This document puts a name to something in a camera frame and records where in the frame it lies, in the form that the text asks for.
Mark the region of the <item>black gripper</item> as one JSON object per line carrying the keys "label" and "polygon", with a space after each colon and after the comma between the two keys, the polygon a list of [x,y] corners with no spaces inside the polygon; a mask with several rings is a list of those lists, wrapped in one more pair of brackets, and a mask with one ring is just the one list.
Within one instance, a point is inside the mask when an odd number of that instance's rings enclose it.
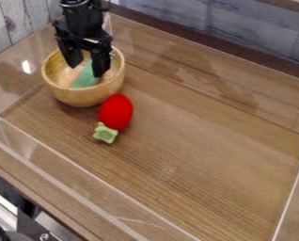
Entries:
{"label": "black gripper", "polygon": [[111,68],[112,36],[103,29],[104,13],[111,2],[103,0],[60,0],[63,18],[53,22],[55,39],[68,66],[83,61],[81,50],[92,52],[92,69],[100,77]]}

